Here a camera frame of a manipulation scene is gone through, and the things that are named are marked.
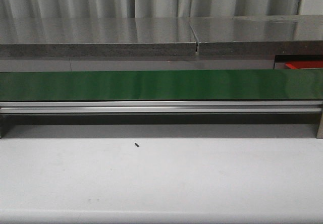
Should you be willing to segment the right steel conveyor leg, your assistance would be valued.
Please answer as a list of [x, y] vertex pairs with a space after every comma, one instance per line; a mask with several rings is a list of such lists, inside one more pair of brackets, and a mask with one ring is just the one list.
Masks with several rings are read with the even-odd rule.
[[316, 137], [316, 139], [323, 138], [323, 115], [322, 115], [322, 113], [320, 113], [320, 116], [319, 116], [318, 125], [315, 130], [315, 137]]

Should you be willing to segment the red plastic tray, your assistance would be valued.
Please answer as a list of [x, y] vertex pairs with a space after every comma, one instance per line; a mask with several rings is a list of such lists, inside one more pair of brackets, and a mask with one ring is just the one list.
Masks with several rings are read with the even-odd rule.
[[289, 69], [322, 69], [323, 61], [289, 61], [285, 66]]

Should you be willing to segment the aluminium conveyor frame rail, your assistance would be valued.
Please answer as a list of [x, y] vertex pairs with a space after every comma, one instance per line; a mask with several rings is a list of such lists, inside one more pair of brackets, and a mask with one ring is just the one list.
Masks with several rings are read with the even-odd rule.
[[1, 114], [319, 113], [322, 100], [2, 101]]

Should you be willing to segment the right grey stone slab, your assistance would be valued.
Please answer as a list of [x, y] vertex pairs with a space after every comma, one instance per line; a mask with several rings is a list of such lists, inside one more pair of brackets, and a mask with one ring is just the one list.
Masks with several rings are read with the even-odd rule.
[[322, 16], [192, 18], [200, 56], [321, 55]]

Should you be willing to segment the green conveyor belt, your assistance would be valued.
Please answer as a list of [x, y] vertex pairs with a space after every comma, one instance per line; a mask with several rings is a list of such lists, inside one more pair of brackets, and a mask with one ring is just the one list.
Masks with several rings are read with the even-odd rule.
[[1, 73], [1, 101], [321, 99], [321, 69]]

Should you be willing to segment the grey stone slab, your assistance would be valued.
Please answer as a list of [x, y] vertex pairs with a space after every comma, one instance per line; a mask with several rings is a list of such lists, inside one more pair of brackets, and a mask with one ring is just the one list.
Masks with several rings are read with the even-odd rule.
[[322, 16], [192, 18], [200, 56], [321, 55]]
[[1, 19], [3, 58], [177, 57], [195, 53], [188, 19]]

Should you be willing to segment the left grey stone slab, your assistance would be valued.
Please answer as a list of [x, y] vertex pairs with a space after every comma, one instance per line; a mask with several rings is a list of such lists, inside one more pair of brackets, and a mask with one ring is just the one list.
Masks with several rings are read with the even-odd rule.
[[195, 53], [188, 19], [1, 19], [3, 58], [177, 57]]

